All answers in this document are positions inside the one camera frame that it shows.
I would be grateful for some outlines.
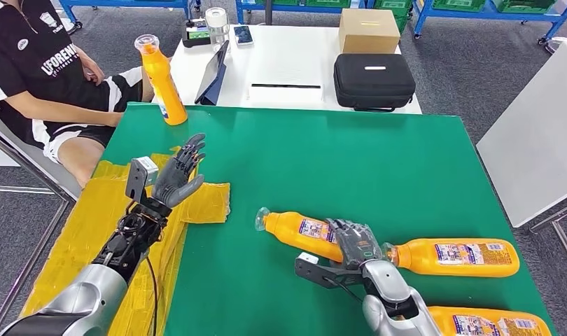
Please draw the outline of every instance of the upright orange bottle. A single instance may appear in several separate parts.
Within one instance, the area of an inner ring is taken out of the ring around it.
[[[382,253],[397,267],[419,274],[461,277],[508,277],[519,270],[514,246],[502,239],[415,239],[385,243]]]
[[[261,208],[255,218],[255,229],[266,230],[280,242],[314,253],[318,256],[343,261],[343,255],[335,233],[329,230],[329,224],[303,216],[298,212],[270,212]]]
[[[160,42],[154,35],[145,34],[135,39],[135,48],[141,53],[143,68],[153,86],[164,121],[171,126],[187,120],[187,112],[170,76],[170,62],[160,51]]]
[[[545,322],[521,311],[428,307],[443,335],[550,336]]]

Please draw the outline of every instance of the yellow tape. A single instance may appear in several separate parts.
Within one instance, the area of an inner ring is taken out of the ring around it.
[[[152,154],[150,157],[162,168],[170,155]],[[129,165],[99,163],[51,249],[21,316],[33,314],[51,301],[98,254],[130,202],[124,195],[128,173]],[[229,198],[229,183],[204,183],[195,194],[173,209],[168,226],[162,233],[162,241],[151,247],[149,258],[159,292],[158,335],[163,334],[168,317],[179,273],[186,223],[225,222],[230,212]],[[142,330],[150,330],[152,317],[153,283],[149,268],[142,263],[108,334],[144,335]]]

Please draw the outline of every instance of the blue metal rack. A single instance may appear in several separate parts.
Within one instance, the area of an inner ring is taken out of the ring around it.
[[[355,1],[352,1],[352,8],[364,8],[364,1],[360,0],[355,5]],[[288,12],[308,12],[308,13],[341,13],[343,8],[336,8],[336,7],[313,7],[313,6],[304,6],[300,4],[298,6],[289,6],[289,5],[273,5],[273,11],[288,11]],[[236,0],[236,14],[238,17],[238,23],[243,25],[244,24],[244,11],[263,11],[265,10],[265,5],[255,3],[255,0]]]
[[[441,10],[432,8],[433,0],[427,0],[423,6],[420,5],[419,0],[412,0],[413,9],[418,15],[418,20],[414,28],[414,38],[421,37],[421,28],[426,21],[426,18],[463,18],[463,19],[485,19],[485,20],[516,20],[521,23],[526,21],[544,21],[551,22],[552,27],[549,28],[547,33],[537,40],[537,44],[544,45],[546,42],[554,37],[557,30],[564,24],[567,19],[567,7],[562,14],[557,13],[554,9],[549,10],[546,14],[525,14],[525,13],[501,13],[498,12],[492,0],[486,0],[485,6],[482,11],[475,12],[462,12],[457,10]]]
[[[191,0],[195,2],[195,11],[200,10],[201,0]],[[188,18],[188,2],[187,0],[167,0],[167,1],[146,1],[146,0],[59,0],[63,10],[72,23],[75,29],[80,29],[82,23],[77,20],[72,8],[74,6],[91,6],[91,7],[161,7],[161,8],[182,8],[185,11],[185,19]]]

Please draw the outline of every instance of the logo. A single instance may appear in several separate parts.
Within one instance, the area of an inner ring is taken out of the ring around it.
[[[51,77],[57,77],[63,68],[68,67],[78,59],[76,47],[73,44],[59,50],[51,58],[47,59],[41,69]]]
[[[44,12],[41,14],[41,20],[51,28],[57,27],[57,21],[52,16],[50,16],[48,12]]]
[[[26,49],[27,46],[28,46],[28,39],[27,38],[22,38],[21,40],[19,40],[17,42],[17,49],[18,50],[24,50],[24,49]]]

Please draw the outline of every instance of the person's hand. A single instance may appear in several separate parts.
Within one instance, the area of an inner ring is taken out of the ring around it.
[[[78,56],[81,59],[81,64],[83,65],[83,76],[87,81],[93,81],[96,86],[100,85],[104,80],[104,72],[100,69],[100,66],[93,59],[90,58],[83,50],[76,47],[78,51]]]

